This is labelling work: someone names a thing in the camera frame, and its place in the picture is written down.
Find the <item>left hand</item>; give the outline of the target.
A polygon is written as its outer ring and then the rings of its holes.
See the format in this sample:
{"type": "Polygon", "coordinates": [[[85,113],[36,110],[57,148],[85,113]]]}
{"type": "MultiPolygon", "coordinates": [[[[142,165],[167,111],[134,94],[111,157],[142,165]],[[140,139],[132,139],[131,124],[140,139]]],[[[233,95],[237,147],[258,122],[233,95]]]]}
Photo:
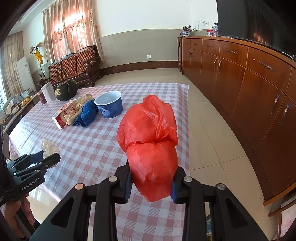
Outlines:
{"type": "Polygon", "coordinates": [[[13,233],[18,238],[25,237],[23,231],[20,229],[16,221],[16,213],[18,212],[19,209],[22,209],[27,220],[31,225],[34,225],[35,223],[35,217],[30,208],[30,202],[27,199],[29,195],[30,194],[28,193],[22,198],[22,200],[18,200],[17,202],[7,202],[6,204],[1,206],[1,212],[5,220],[7,221],[8,225],[12,229],[13,233]]]}

